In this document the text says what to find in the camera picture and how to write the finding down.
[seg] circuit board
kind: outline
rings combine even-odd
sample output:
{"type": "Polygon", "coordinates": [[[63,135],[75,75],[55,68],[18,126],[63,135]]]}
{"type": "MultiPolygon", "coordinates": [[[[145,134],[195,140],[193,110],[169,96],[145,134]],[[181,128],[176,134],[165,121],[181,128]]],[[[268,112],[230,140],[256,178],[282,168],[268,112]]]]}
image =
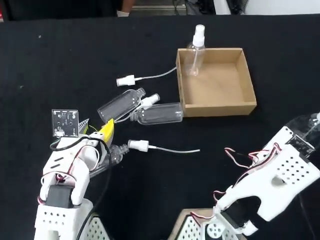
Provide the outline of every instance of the circuit board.
{"type": "Polygon", "coordinates": [[[79,136],[78,110],[52,109],[52,134],[54,137],[79,136]]]}

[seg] black cable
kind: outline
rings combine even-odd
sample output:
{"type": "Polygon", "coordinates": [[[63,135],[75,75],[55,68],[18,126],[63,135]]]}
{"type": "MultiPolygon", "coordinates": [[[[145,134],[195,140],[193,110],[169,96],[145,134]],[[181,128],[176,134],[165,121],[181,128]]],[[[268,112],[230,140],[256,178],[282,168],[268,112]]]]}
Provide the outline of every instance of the black cable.
{"type": "Polygon", "coordinates": [[[172,0],[172,5],[173,5],[173,7],[174,7],[174,13],[175,13],[175,15],[180,16],[180,14],[179,14],[179,12],[178,12],[178,10],[177,10],[177,5],[175,4],[175,0],[172,0]]]}
{"type": "Polygon", "coordinates": [[[57,145],[57,144],[60,142],[60,140],[59,140],[59,141],[56,141],[56,142],[52,143],[52,144],[50,145],[50,149],[51,149],[52,151],[54,151],[54,152],[67,150],[67,149],[70,149],[70,148],[74,147],[74,146],[77,145],[78,143],[80,143],[83,139],[90,139],[90,137],[89,137],[89,136],[82,136],[82,137],[80,137],[77,141],[75,141],[74,143],[72,143],[72,144],[70,144],[70,145],[68,145],[68,146],[64,146],[64,147],[60,147],[60,148],[53,147],[53,145],[57,145]]]}
{"type": "Polygon", "coordinates": [[[307,211],[306,211],[306,209],[305,209],[305,205],[304,205],[304,203],[303,203],[301,194],[299,194],[299,201],[300,201],[300,206],[301,206],[302,215],[304,216],[304,218],[305,218],[305,220],[306,220],[306,223],[308,224],[308,227],[309,227],[310,232],[311,232],[311,234],[312,234],[312,239],[313,239],[313,240],[316,240],[316,239],[317,239],[317,238],[316,238],[316,234],[315,234],[315,232],[314,232],[314,230],[313,230],[313,228],[312,228],[312,225],[311,225],[311,222],[310,222],[310,220],[309,220],[307,211]]]}
{"type": "Polygon", "coordinates": [[[188,15],[188,5],[187,5],[188,1],[184,0],[184,5],[185,5],[185,15],[188,15]]]}
{"type": "Polygon", "coordinates": [[[98,198],[98,200],[96,201],[95,205],[93,206],[93,208],[90,210],[90,212],[88,213],[88,215],[86,216],[86,218],[84,219],[81,227],[80,227],[80,230],[78,232],[78,235],[76,236],[76,240],[80,240],[80,237],[81,237],[81,234],[89,220],[89,218],[91,217],[91,215],[94,213],[94,211],[97,209],[98,205],[100,204],[100,202],[102,201],[108,187],[109,187],[109,184],[110,184],[110,179],[111,179],[111,172],[112,172],[112,158],[111,158],[111,153],[110,153],[110,150],[107,146],[107,144],[100,138],[95,138],[95,137],[90,137],[90,136],[82,136],[80,137],[77,141],[75,141],[74,143],[68,145],[68,146],[65,146],[65,147],[61,147],[61,148],[55,148],[55,147],[52,147],[53,145],[56,145],[59,143],[59,141],[57,142],[54,142],[53,144],[50,145],[50,149],[52,151],[55,151],[55,152],[58,152],[58,151],[63,151],[63,150],[67,150],[67,149],[70,149],[74,146],[76,146],[77,144],[79,144],[83,139],[88,139],[88,140],[93,140],[93,141],[98,141],[100,143],[103,144],[105,150],[106,150],[106,154],[108,155],[108,158],[109,158],[109,173],[108,173],[108,176],[107,176],[107,179],[106,179],[106,183],[104,185],[104,188],[101,192],[101,195],[100,197],[98,198]]]}
{"type": "Polygon", "coordinates": [[[107,191],[107,189],[108,189],[108,186],[109,186],[109,183],[110,183],[110,179],[111,179],[111,172],[112,172],[112,158],[111,158],[111,153],[110,153],[110,150],[109,150],[107,144],[106,144],[103,140],[101,140],[101,139],[99,139],[99,138],[94,138],[94,137],[85,137],[85,138],[87,138],[87,139],[89,139],[89,140],[98,141],[98,142],[100,142],[100,143],[102,143],[102,144],[104,145],[105,150],[106,150],[106,153],[107,153],[108,158],[109,158],[109,167],[110,167],[110,168],[109,168],[109,173],[108,173],[108,176],[107,176],[107,178],[106,178],[106,183],[105,183],[104,188],[103,188],[103,190],[102,190],[102,192],[101,192],[101,195],[100,195],[100,197],[98,198],[98,200],[96,201],[96,203],[95,203],[95,205],[93,206],[93,208],[91,209],[91,211],[88,213],[88,215],[87,215],[86,218],[84,219],[84,221],[83,221],[83,223],[82,223],[82,225],[81,225],[81,227],[80,227],[80,230],[79,230],[78,235],[76,236],[76,239],[75,239],[75,240],[80,240],[81,234],[82,234],[83,230],[85,229],[85,226],[86,226],[88,220],[90,219],[91,215],[94,213],[94,211],[97,209],[98,205],[99,205],[100,202],[102,201],[102,199],[103,199],[103,197],[104,197],[104,195],[105,195],[105,193],[106,193],[106,191],[107,191]]]}

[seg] person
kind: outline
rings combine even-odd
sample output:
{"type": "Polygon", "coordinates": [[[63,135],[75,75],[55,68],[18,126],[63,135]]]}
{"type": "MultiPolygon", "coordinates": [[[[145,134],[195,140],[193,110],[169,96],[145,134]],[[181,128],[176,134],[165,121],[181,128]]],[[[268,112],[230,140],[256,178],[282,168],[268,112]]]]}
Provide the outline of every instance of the person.
{"type": "Polygon", "coordinates": [[[121,10],[116,11],[118,17],[128,17],[136,0],[123,0],[121,10]]]}

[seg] bottle cap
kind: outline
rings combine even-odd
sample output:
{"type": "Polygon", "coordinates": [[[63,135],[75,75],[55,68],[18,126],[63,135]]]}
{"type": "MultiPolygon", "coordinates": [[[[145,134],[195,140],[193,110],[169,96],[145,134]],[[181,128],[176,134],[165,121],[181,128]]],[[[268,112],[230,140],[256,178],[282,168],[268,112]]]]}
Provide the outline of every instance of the bottle cap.
{"type": "Polygon", "coordinates": [[[156,102],[158,102],[160,100],[160,96],[159,94],[153,94],[152,96],[146,97],[144,99],[141,100],[140,102],[140,106],[143,109],[148,109],[150,108],[153,104],[155,104],[156,102]]]}
{"type": "Polygon", "coordinates": [[[195,27],[192,44],[196,47],[205,45],[205,26],[197,25],[195,27]]]}
{"type": "Polygon", "coordinates": [[[116,85],[118,87],[120,86],[131,86],[131,85],[135,85],[136,82],[135,82],[135,75],[129,75],[129,76],[125,76],[125,77],[121,77],[121,78],[118,78],[116,80],[116,85]]]}

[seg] white wall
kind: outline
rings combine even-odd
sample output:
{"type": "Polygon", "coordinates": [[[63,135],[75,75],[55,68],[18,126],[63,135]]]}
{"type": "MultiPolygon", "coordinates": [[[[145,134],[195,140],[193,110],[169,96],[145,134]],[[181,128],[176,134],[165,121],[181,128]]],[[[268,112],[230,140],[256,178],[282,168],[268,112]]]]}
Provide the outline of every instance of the white wall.
{"type": "Polygon", "coordinates": [[[320,0],[249,0],[247,15],[319,14],[320,0]]]}

